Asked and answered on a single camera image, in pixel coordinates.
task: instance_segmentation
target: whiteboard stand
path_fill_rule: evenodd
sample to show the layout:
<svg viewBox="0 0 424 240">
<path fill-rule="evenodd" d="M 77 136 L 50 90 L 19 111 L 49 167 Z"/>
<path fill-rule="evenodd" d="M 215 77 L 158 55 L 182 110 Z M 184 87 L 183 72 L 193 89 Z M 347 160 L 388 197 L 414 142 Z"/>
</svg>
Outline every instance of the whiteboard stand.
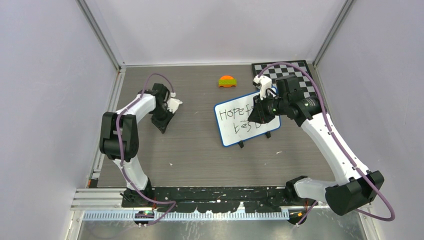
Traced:
<svg viewBox="0 0 424 240">
<path fill-rule="evenodd" d="M 240 148 L 243 148 L 246 140 L 259 135 L 265 135 L 269 139 L 271 131 L 281 127 L 279 116 L 266 124 L 248 121 L 253 111 L 253 97 L 258 94 L 259 91 L 252 92 L 215 105 L 216 123 L 224 147 L 238 144 Z"/>
</svg>

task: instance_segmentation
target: toy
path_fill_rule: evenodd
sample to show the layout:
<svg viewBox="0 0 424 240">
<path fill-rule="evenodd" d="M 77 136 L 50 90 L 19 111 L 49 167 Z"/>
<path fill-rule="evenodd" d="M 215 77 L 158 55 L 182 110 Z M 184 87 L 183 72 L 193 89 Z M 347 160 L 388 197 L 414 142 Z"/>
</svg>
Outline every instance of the toy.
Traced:
<svg viewBox="0 0 424 240">
<path fill-rule="evenodd" d="M 231 88 L 235 86 L 237 86 L 237 80 L 230 75 L 222 76 L 218 81 L 218 87 Z"/>
</svg>

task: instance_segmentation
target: gray wall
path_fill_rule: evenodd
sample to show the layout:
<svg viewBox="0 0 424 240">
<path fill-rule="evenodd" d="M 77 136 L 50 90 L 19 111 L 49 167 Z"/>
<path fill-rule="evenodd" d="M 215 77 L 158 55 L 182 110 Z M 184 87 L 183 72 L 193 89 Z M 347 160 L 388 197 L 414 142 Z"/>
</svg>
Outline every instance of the gray wall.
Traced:
<svg viewBox="0 0 424 240">
<path fill-rule="evenodd" d="M 346 142 L 380 170 L 394 222 L 381 239 L 422 239 L 424 210 L 424 3 L 356 1 L 319 73 L 329 109 Z M 380 200 L 375 211 L 388 217 Z"/>
<path fill-rule="evenodd" d="M 344 3 L 87 1 L 127 65 L 312 60 Z"/>
<path fill-rule="evenodd" d="M 116 71 L 74 0 L 3 0 L 0 33 L 0 239 L 59 240 Z"/>
</svg>

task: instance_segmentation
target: purple hose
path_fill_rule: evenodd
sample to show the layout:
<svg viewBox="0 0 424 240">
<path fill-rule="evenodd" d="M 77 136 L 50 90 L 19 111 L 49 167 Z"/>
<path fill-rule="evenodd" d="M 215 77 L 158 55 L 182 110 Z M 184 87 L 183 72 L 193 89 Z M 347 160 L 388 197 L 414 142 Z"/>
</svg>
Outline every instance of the purple hose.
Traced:
<svg viewBox="0 0 424 240">
<path fill-rule="evenodd" d="M 171 90 L 172 90 L 172 93 L 174 93 L 174 87 L 172 86 L 172 84 L 171 84 L 171 82 L 168 80 L 168 78 L 166 78 L 164 75 L 162 75 L 162 74 L 159 74 L 159 73 L 152 73 L 150 76 L 148 76 L 148 78 L 147 78 L 147 80 L 146 80 L 146 82 L 144 83 L 144 87 L 143 87 L 143 89 L 142 89 L 142 91 L 141 91 L 141 93 L 140 93 L 140 97 L 138 97 L 135 101 L 133 101 L 131 104 L 129 104 L 126 108 L 124 108 L 120 113 L 119 113 L 119 115 L 118 115 L 118 117 L 116 118 L 116 132 L 117 132 L 117 135 L 118 135 L 118 142 L 119 142 L 119 151 L 120 151 L 120 158 L 121 158 L 121 160 L 120 160 L 120 166 L 121 166 L 121 171 L 122 171 L 122 175 L 123 175 L 123 178 L 132 186 L 132 188 L 134 188 L 134 190 L 142 197 L 142 198 L 144 198 L 146 201 L 149 201 L 149 202 L 151 202 L 151 203 L 154 203 L 154 204 L 172 204 L 171 205 L 171 207 L 170 208 L 168 208 L 168 210 L 166 210 L 166 212 L 162 215 L 162 216 L 160 216 L 158 219 L 156 219 L 156 220 L 154 220 L 154 221 L 152 221 L 152 222 L 149 222 L 148 224 L 147 224 L 147 226 L 150 226 L 150 225 L 153 225 L 153 224 L 156 224 L 159 220 L 161 220 L 163 217 L 165 217 L 166 216 L 166 214 L 168 214 L 174 207 L 175 207 L 175 205 L 177 204 L 177 202 L 175 202 L 175 201 L 156 201 L 156 200 L 153 200 L 153 199 L 150 199 L 150 198 L 148 198 L 148 197 L 146 197 L 138 188 L 137 188 L 137 186 L 131 181 L 131 179 L 128 177 L 128 175 L 127 175 L 127 173 L 125 172 L 125 168 L 124 168 L 124 159 L 125 159 L 125 156 L 124 156 L 124 143 L 123 143 L 123 141 L 122 141 L 122 133 L 121 133 L 121 128 L 120 128 L 120 124 L 119 124 L 119 122 L 120 122 L 120 120 L 121 120 L 121 117 L 122 117 L 122 115 L 124 114 L 124 113 L 126 113 L 127 111 L 128 111 L 128 109 L 130 109 L 132 106 L 134 106 L 136 103 L 138 103 L 141 99 L 142 99 L 142 97 L 143 97 L 143 95 L 144 95 L 144 93 L 145 93 L 145 91 L 146 91 L 146 88 L 147 88 L 147 84 L 149 83 L 149 80 L 150 80 L 150 78 L 153 76 L 153 75 L 158 75 L 158 76 L 161 76 L 162 78 L 164 78 L 168 83 L 169 83 L 169 85 L 171 86 Z"/>
<path fill-rule="evenodd" d="M 372 190 L 374 190 L 377 195 L 381 198 L 381 200 L 384 202 L 384 204 L 387 206 L 388 210 L 390 211 L 390 217 L 381 217 L 381 216 L 377 216 L 374 214 L 371 214 L 369 212 L 363 211 L 361 209 L 356 209 L 356 211 L 358 211 L 361 214 L 367 215 L 369 217 L 378 219 L 378 220 L 382 220 L 382 221 L 386 221 L 386 222 L 390 222 L 395 220 L 395 210 L 393 209 L 392 205 L 390 205 L 389 201 L 386 199 L 386 197 L 384 197 L 384 195 L 377 189 L 377 187 L 368 179 L 368 177 L 362 172 L 361 169 L 359 169 L 359 167 L 357 167 L 356 162 L 354 161 L 354 159 L 349 155 L 349 153 L 346 151 L 346 149 L 343 147 L 343 145 L 340 143 L 339 139 L 337 138 L 337 136 L 334 134 L 330 124 L 329 124 L 329 120 L 327 118 L 327 111 L 326 108 L 324 106 L 324 100 L 321 96 L 320 90 L 318 89 L 317 85 L 315 84 L 314 80 L 312 79 L 311 76 L 309 76 L 309 74 L 304 71 L 303 69 L 301 69 L 300 67 L 293 65 L 291 63 L 288 62 L 275 62 L 272 63 L 268 66 L 266 66 L 264 69 L 262 69 L 262 71 L 260 71 L 260 73 L 257 75 L 258 77 L 262 76 L 262 74 L 264 74 L 264 72 L 269 69 L 270 67 L 276 66 L 276 65 L 286 65 L 289 67 L 292 67 L 298 71 L 300 71 L 305 77 L 307 77 L 307 79 L 309 79 L 310 83 L 313 86 L 313 89 L 316 92 L 316 96 L 318 97 L 319 100 L 319 104 L 321 106 L 321 110 L 322 110 L 322 115 L 324 117 L 324 121 L 325 124 L 327 125 L 327 129 L 328 132 L 331 133 L 332 138 L 334 139 L 335 143 L 337 144 L 337 146 L 340 148 L 340 150 L 343 152 L 343 154 L 346 156 L 346 158 L 349 160 L 349 162 L 352 164 L 352 166 L 356 169 L 356 171 L 359 173 L 359 175 L 366 181 L 366 183 L 372 188 Z M 302 217 L 302 219 L 298 222 L 301 223 L 302 220 L 306 217 L 306 215 L 308 214 L 308 212 Z"/>
</svg>

